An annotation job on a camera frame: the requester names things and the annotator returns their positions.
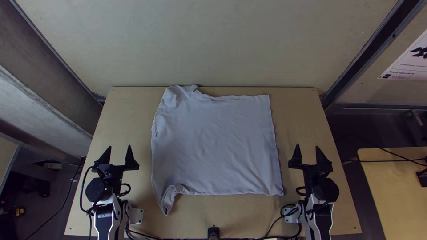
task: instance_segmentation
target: wooden tabletop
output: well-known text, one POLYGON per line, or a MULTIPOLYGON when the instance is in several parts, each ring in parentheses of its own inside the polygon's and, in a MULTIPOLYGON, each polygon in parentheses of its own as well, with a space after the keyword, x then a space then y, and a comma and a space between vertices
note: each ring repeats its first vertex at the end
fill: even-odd
MULTIPOLYGON (((427 147, 387 150, 409 159, 427 156, 427 147)), ((361 161, 401 160, 378 148, 359 149, 358 156, 361 161)), ((412 162, 362 163, 362 167, 387 240, 424 239, 427 188, 421 187, 415 173, 426 167, 412 162)))
POLYGON ((7 176, 12 168, 11 162, 18 144, 13 143, 0 136, 0 193, 6 183, 7 176))
MULTIPOLYGON (((162 214, 151 187, 151 125, 164 87, 113 87, 107 96, 93 140, 88 152, 85 171, 112 146, 111 163, 123 164, 128 144, 132 146, 138 171, 128 171, 123 182, 132 191, 123 199, 136 208, 144 209, 143 224, 132 229, 162 238, 206 238, 213 224, 221 230, 223 238, 256 238, 263 236, 280 208, 295 204, 299 199, 295 188, 303 186, 302 171, 288 169, 295 145, 301 146, 303 163, 315 163, 315 146, 319 146, 333 162, 330 177, 337 183, 340 196, 333 211, 332 234, 360 233, 359 220, 353 199, 329 129, 318 94, 313 88, 200 88, 212 96, 270 95, 276 144, 281 162, 285 196, 245 194, 231 196, 178 195, 171 213, 162 214)), ((86 184, 96 177, 90 174, 86 184)), ((83 196, 85 209, 90 207, 83 196)), ((295 224, 277 223, 272 235, 291 236, 298 230, 295 224)), ((74 196, 65 234, 86 236, 89 220, 79 208, 79 191, 74 196)), ((94 227, 92 235, 96 236, 94 227)))

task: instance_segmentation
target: wooden board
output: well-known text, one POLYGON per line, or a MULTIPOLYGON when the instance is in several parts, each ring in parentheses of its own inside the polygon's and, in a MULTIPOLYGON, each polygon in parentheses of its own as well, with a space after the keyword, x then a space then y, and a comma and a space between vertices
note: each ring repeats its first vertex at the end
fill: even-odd
MULTIPOLYGON (((295 188, 303 186, 302 171, 287 167, 295 145, 300 144, 304 163, 315 162, 318 145, 334 163, 331 178, 340 188, 334 208, 332 234, 359 233, 354 203, 342 169, 325 113, 313 88, 200 88, 213 96, 269 94, 281 172, 286 195, 185 196, 177 197, 169 216, 165 217, 151 187, 151 125, 163 87, 114 87, 110 90, 99 119, 85 171, 108 146, 112 146, 111 163, 123 164, 128 144, 132 146, 138 171, 125 172, 123 182, 132 186, 124 199, 145 210, 143 224, 133 228, 162 238, 206 238, 208 227, 219 226, 223 238, 255 238, 265 234, 279 216, 284 204, 296 203, 300 197, 295 188)), ((89 182, 95 174, 90 174, 89 182)), ((85 196, 83 206, 90 207, 85 196)), ((280 222, 271 234, 293 235, 298 227, 280 222)), ((89 220, 79 209, 76 194, 65 234, 87 235, 89 220)))
MULTIPOLYGON (((387 148, 409 159, 427 156, 427 147, 387 148)), ((360 160, 401 160, 378 148, 359 149, 360 160)), ((416 172, 426 167, 411 162, 362 163, 387 240, 425 239, 427 188, 416 172)))
POLYGON ((15 0, 91 91, 338 79, 397 0, 15 0))
POLYGON ((17 144, 0 136, 0 193, 11 169, 11 162, 15 155, 17 144))
POLYGON ((427 5, 338 102, 427 105, 427 81, 377 79, 426 29, 427 5))

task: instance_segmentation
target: power cord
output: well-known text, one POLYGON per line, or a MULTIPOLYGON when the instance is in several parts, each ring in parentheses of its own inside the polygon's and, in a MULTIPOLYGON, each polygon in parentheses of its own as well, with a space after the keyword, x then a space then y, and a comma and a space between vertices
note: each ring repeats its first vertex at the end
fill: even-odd
POLYGON ((286 207, 288 207, 288 206, 295 206, 295 205, 294 204, 288 204, 288 205, 283 206, 280 209, 280 217, 278 217, 276 220, 274 220, 274 222, 270 225, 270 228, 268 229, 267 233, 262 238, 257 238, 257 239, 254 239, 254 240, 264 240, 264 239, 272 239, 272 238, 280 238, 280 239, 283 239, 283 240, 288 240, 288 239, 298 238, 298 236, 299 236, 299 234, 301 233, 301 230, 302 230, 301 223, 298 224, 298 227, 299 227, 298 232, 295 235, 293 235, 293 236, 268 236, 268 234, 270 233, 270 231, 273 228, 273 226, 277 223, 277 221, 279 221, 282 218, 285 218, 287 216, 290 216, 290 215, 298 212, 298 207, 294 207, 287 214, 283 214, 282 213, 283 209, 286 208, 286 207))
POLYGON ((92 169, 92 168, 94 168, 94 169, 98 169, 98 168, 96 168, 95 166, 90 166, 87 170, 86 170, 86 172, 85 172, 85 174, 83 175, 83 180, 82 180, 82 182, 81 182, 81 188, 80 188, 80 210, 82 210, 82 211, 84 211, 85 213, 86 213, 86 215, 89 217, 89 240, 90 240, 90 237, 91 237, 91 235, 92 235, 92 209, 93 208, 95 208, 96 207, 96 203, 95 204, 93 204, 92 205, 92 207, 91 208, 89 208, 88 210, 85 210, 84 208, 83 208, 83 204, 81 203, 81 198, 82 198, 82 196, 83 196, 83 188, 85 187, 85 181, 86 181, 86 177, 87 177, 87 175, 88 175, 88 172, 92 169))
POLYGON ((67 196, 65 197, 64 203, 62 204, 62 207, 52 217, 50 217, 47 221, 45 221, 37 230, 35 230, 32 234, 30 234, 25 240, 28 240, 30 237, 32 237, 36 232, 38 232, 44 225, 46 225, 46 223, 48 223, 52 218, 54 218, 64 208, 65 204, 67 203, 67 199, 70 195, 71 187, 73 186, 73 180, 74 180, 74 178, 76 178, 77 173, 79 172, 80 166, 82 165, 82 163, 84 161, 85 161, 85 158, 81 157, 80 164, 78 165, 77 170, 74 173, 73 179, 71 180, 70 187, 68 189, 68 193, 67 193, 67 196))
POLYGON ((412 163, 415 163, 415 164, 418 164, 418 165, 421 165, 421 166, 427 167, 427 165, 426 165, 426 164, 422 164, 422 163, 416 162, 416 161, 418 161, 418 160, 424 160, 424 159, 426 159, 426 158, 409 159, 409 158, 403 157, 403 156, 401 156, 401 155, 399 155, 399 154, 397 154, 397 153, 390 152, 390 151, 388 151, 387 149, 385 149, 385 148, 382 148, 382 147, 378 146, 378 145, 377 145, 377 144, 375 144, 374 142, 369 141, 368 139, 365 139, 365 138, 363 138, 363 137, 361 137, 361 136, 358 136, 358 135, 356 135, 356 134, 353 134, 353 133, 346 134, 346 135, 344 135, 344 136, 342 136, 342 137, 338 138, 338 139, 336 140, 336 142, 340 142, 341 140, 343 140, 343 139, 345 139, 345 138, 348 138, 348 137, 350 137, 350 136, 355 137, 355 138, 358 138, 358 139, 360 139, 360 140, 362 140, 362 141, 364 141, 364 142, 366 142, 366 143, 369 143, 369 144, 373 145, 373 146, 374 146, 374 147, 376 147, 376 148, 379 148, 379 149, 381 149, 381 150, 383 150, 383 151, 385 151, 385 152, 387 152, 387 153, 390 153, 391 155, 394 155, 394 156, 400 157, 400 158, 402 158, 402 159, 404 159, 404 160, 385 160, 385 161, 345 160, 345 161, 343 161, 342 163, 345 163, 345 162, 361 162, 361 163, 375 163, 375 162, 412 162, 412 163))

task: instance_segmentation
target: white paper sign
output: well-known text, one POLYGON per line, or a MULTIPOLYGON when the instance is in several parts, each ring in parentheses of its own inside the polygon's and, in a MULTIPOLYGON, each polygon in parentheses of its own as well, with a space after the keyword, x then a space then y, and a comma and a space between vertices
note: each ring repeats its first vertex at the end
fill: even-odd
POLYGON ((427 81, 427 30, 378 78, 427 81))

